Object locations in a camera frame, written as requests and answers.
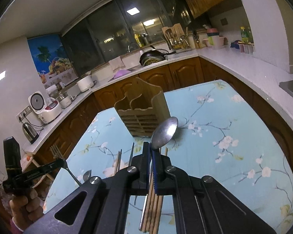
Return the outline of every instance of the screw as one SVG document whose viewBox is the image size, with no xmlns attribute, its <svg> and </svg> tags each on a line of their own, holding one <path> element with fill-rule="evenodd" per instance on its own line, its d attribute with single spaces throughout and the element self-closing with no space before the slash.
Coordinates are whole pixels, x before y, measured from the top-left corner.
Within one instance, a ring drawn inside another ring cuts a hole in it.
<svg viewBox="0 0 293 234">
<path fill-rule="evenodd" d="M 166 170 L 170 173 L 173 173 L 176 170 L 176 167 L 173 165 L 167 166 Z"/>
<path fill-rule="evenodd" d="M 91 183 L 91 184 L 97 184 L 97 183 L 99 183 L 100 182 L 100 177 L 98 177 L 98 176 L 92 176 L 91 178 L 90 178 L 90 180 L 89 180 L 89 182 Z"/>
<path fill-rule="evenodd" d="M 213 177 L 211 177 L 211 176 L 204 176 L 203 180 L 206 183 L 212 183 L 214 181 Z"/>
<path fill-rule="evenodd" d="M 137 171 L 137 168 L 134 166 L 129 166 L 129 167 L 127 167 L 127 171 L 129 173 L 135 173 Z"/>
</svg>

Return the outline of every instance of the electric kettle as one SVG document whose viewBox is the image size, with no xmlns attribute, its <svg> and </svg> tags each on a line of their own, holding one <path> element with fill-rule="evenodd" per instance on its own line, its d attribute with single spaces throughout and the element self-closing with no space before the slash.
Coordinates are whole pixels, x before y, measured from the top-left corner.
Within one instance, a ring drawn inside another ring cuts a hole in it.
<svg viewBox="0 0 293 234">
<path fill-rule="evenodd" d="M 39 137 L 39 134 L 37 134 L 36 130 L 28 122 L 23 123 L 22 130 L 31 144 L 33 144 Z"/>
</svg>

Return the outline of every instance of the fruit poster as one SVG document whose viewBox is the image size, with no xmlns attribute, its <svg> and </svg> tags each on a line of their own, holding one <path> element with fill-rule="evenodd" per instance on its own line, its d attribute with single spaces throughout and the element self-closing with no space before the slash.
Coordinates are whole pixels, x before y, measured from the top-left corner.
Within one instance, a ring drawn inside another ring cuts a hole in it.
<svg viewBox="0 0 293 234">
<path fill-rule="evenodd" d="M 46 89 L 59 82 L 67 85 L 78 78 L 59 35 L 44 35 L 27 41 L 37 72 Z"/>
</svg>

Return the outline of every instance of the floral tablecloth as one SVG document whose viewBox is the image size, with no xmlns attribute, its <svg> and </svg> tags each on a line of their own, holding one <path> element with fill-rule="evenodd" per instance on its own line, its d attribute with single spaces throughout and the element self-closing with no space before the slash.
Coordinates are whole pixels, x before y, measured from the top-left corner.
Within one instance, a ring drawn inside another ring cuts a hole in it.
<svg viewBox="0 0 293 234">
<path fill-rule="evenodd" d="M 218 80 L 166 92 L 171 116 L 179 128 L 166 146 L 173 165 L 189 175 L 211 175 L 277 233 L 293 224 L 293 174 L 263 121 L 226 82 Z M 117 152 L 121 168 L 128 166 L 132 143 L 141 153 L 148 138 L 133 138 L 110 108 L 100 112 L 67 162 L 81 181 L 87 170 L 102 178 L 113 175 Z M 61 169 L 44 205 L 46 213 L 78 185 Z M 131 196 L 125 234 L 138 230 L 144 197 Z M 159 233 L 176 233 L 172 196 L 165 196 Z"/>
</svg>

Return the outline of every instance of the pink sleeve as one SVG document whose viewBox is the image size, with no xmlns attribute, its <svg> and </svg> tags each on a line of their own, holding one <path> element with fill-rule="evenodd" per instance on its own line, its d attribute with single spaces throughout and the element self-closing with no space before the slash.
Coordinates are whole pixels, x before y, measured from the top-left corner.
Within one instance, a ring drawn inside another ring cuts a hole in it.
<svg viewBox="0 0 293 234">
<path fill-rule="evenodd" d="M 11 232 L 12 234 L 22 234 L 23 232 L 20 231 L 20 229 L 15 225 L 15 223 L 13 222 L 13 220 L 10 220 L 10 224 L 11 224 Z"/>
</svg>

